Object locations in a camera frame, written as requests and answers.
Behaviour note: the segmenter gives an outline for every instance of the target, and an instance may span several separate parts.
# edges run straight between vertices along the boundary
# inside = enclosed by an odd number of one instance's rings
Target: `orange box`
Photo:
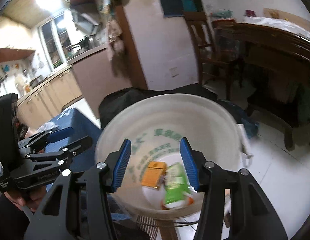
[[[164,179],[166,167],[165,162],[150,162],[140,184],[159,189]]]

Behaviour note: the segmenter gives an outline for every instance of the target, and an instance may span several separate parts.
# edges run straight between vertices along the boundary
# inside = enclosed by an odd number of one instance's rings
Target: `ceiling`
[[[33,28],[50,14],[49,11],[41,9],[35,0],[12,0],[5,8],[3,16]]]

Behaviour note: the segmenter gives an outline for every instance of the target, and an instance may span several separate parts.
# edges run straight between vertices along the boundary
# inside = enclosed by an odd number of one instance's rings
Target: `striped cloth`
[[[149,218],[149,217],[144,217],[144,216],[139,215],[136,220],[138,223],[145,223],[145,224],[150,224],[150,225],[154,225],[154,226],[157,225],[156,220],[153,218]],[[147,226],[147,225],[138,225],[138,229],[143,230],[144,232],[149,234],[150,240],[156,239],[158,227],[151,227],[151,226]]]

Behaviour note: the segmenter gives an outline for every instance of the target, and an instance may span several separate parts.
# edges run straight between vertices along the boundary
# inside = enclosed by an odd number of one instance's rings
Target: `wooden door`
[[[71,70],[68,70],[64,73],[64,80],[68,83],[71,92],[74,96],[74,99],[77,97],[80,97],[82,95],[82,92],[77,84],[77,81],[74,77],[74,74]]]
[[[74,100],[76,97],[71,92],[71,87],[67,82],[67,78],[65,78],[64,73],[59,75],[50,81],[50,84],[55,91],[55,95],[58,98],[61,107],[58,109],[61,111],[61,108],[68,104],[70,101]]]
[[[61,108],[63,107],[61,101],[59,100],[57,93],[55,92],[51,81],[48,82],[46,85],[44,85],[45,90],[48,94],[48,96],[51,98],[52,102],[54,103],[54,105],[56,106],[56,109],[59,113],[61,113]]]
[[[48,92],[46,91],[45,86],[40,88],[38,93],[52,117],[55,117],[56,115],[60,114],[54,101],[50,98]]]
[[[32,129],[37,129],[52,119],[38,93],[31,95],[18,106],[18,116]]]

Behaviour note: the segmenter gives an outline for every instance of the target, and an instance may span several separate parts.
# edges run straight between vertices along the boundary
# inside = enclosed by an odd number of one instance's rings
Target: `metal screw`
[[[63,174],[64,177],[67,177],[69,174],[71,174],[71,171],[69,169],[66,169],[66,170],[63,170],[61,174]]]
[[[214,166],[215,166],[215,164],[213,162],[205,162],[205,167],[207,167],[207,168],[212,168]]]
[[[106,163],[104,163],[104,162],[101,162],[101,163],[97,163],[97,168],[99,168],[99,169],[103,169],[103,168],[105,168],[106,167]]]
[[[241,169],[240,170],[240,174],[244,175],[244,176],[247,176],[249,174],[249,171],[246,170],[246,169]]]

